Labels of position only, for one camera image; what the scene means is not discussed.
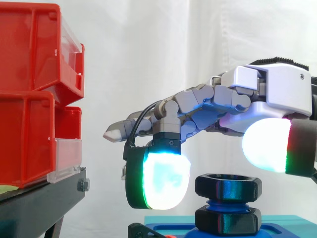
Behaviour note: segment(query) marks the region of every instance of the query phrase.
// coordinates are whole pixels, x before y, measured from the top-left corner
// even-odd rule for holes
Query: led light
[[[244,155],[260,169],[284,173],[290,127],[290,120],[277,118],[252,124],[243,136]]]
[[[143,163],[143,193],[147,206],[166,210],[185,196],[190,162],[172,153],[149,153]]]

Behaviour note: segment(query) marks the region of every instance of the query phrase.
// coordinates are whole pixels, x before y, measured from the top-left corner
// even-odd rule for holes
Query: blue tray
[[[297,216],[262,216],[262,222],[262,228],[270,236],[263,233],[262,236],[255,236],[256,238],[317,238],[317,225]],[[195,227],[194,216],[151,216],[145,217],[145,224],[162,235],[174,235],[177,238],[183,238]],[[204,238],[200,231],[193,231],[192,237],[197,232]]]

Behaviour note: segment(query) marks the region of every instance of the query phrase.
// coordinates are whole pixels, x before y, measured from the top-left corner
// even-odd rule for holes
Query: black cable
[[[314,168],[312,180],[317,184],[317,170]]]
[[[155,103],[152,103],[151,105],[149,105],[148,107],[146,107],[141,114],[139,115],[138,119],[136,120],[131,133],[127,139],[126,145],[133,145],[134,141],[135,141],[135,133],[137,132],[137,129],[142,121],[142,119],[145,117],[145,115],[152,109],[154,108],[158,103],[160,103],[161,101],[157,101]]]

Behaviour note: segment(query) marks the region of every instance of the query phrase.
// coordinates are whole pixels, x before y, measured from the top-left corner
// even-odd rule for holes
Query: black hex nut
[[[195,225],[200,231],[216,236],[253,236],[260,230],[262,219],[259,209],[250,207],[245,214],[225,214],[209,211],[207,207],[195,212]]]
[[[262,181],[241,175],[205,174],[196,178],[195,192],[212,201],[248,203],[261,196]]]

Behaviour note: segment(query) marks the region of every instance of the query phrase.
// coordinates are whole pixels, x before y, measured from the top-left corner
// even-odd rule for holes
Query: red plastic drawer
[[[84,96],[84,46],[56,4],[0,2],[0,90],[49,91],[61,106]]]
[[[47,174],[55,182],[79,172],[80,108],[56,108],[50,92],[2,91],[0,114],[0,185],[22,188]]]
[[[53,171],[53,95],[0,92],[0,113],[0,184],[23,187]]]

